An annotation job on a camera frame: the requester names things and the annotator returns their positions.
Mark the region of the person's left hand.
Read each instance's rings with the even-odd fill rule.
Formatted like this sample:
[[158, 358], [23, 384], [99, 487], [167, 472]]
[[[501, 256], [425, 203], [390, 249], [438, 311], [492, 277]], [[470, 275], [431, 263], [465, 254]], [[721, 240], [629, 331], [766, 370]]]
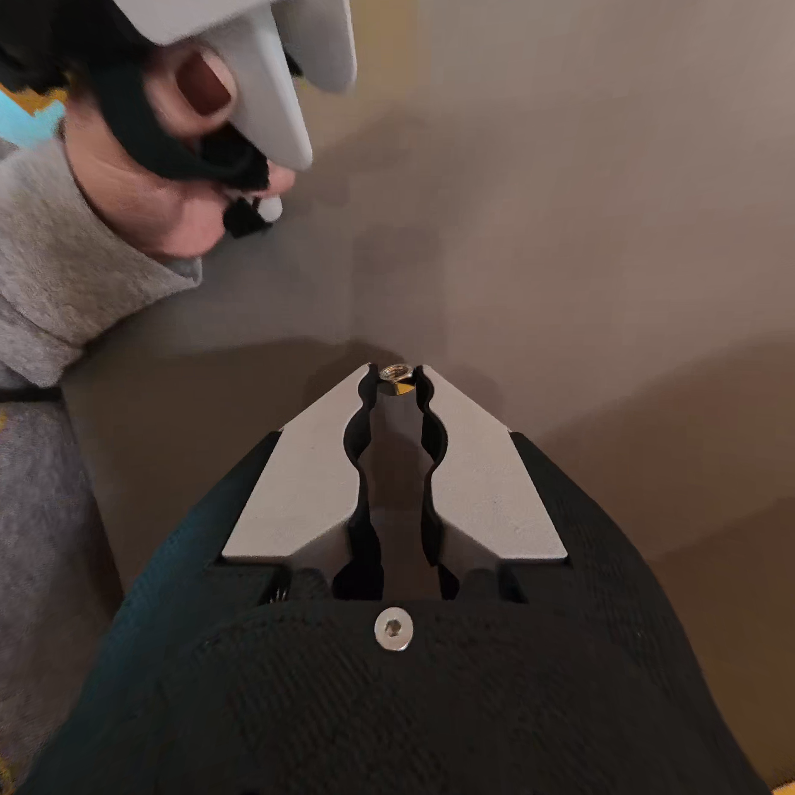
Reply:
[[[191, 152], [228, 122], [238, 96], [219, 55], [198, 42], [153, 53], [142, 82], [157, 127]], [[62, 131], [86, 202], [134, 249], [167, 263], [202, 256], [224, 237], [232, 190], [213, 181], [170, 181], [141, 166], [106, 123], [88, 77], [72, 79]]]

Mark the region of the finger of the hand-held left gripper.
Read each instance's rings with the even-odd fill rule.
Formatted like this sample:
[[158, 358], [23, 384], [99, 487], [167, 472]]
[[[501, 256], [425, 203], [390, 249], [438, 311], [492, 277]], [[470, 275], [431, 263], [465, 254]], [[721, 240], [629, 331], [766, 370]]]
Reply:
[[145, 39], [165, 52], [212, 50], [232, 78], [231, 123], [274, 164], [305, 171], [313, 162], [293, 78], [264, 1], [117, 1]]
[[350, 2], [284, 2], [282, 45], [314, 87], [334, 94], [353, 88], [357, 60]]

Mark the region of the person's grey sweatshirt torso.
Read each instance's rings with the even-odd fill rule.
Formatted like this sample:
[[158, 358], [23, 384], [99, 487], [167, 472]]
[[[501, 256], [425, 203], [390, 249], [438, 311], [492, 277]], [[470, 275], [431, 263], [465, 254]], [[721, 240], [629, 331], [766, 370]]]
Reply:
[[2, 385], [2, 793], [64, 722], [123, 592], [60, 391]]

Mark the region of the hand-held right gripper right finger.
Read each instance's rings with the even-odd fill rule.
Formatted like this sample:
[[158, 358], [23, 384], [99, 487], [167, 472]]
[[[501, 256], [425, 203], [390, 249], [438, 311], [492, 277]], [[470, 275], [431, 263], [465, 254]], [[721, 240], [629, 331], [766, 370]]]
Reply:
[[510, 429], [429, 366], [415, 370], [422, 449], [422, 549], [443, 600], [473, 571], [562, 564], [564, 543]]

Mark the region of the person's left forearm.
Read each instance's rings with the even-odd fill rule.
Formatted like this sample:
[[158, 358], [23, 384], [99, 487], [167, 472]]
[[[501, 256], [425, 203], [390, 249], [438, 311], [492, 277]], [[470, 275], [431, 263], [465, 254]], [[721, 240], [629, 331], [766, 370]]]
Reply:
[[61, 142], [12, 151], [1, 182], [3, 390], [59, 385], [116, 323], [201, 284], [201, 258], [161, 264], [99, 220]]

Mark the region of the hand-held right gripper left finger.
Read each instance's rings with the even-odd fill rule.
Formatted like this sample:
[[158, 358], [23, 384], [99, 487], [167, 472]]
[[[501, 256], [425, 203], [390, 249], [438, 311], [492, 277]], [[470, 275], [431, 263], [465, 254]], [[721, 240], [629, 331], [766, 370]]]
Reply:
[[381, 544], [361, 462], [379, 383], [367, 363], [283, 426], [225, 562], [315, 570], [337, 599], [381, 598]]

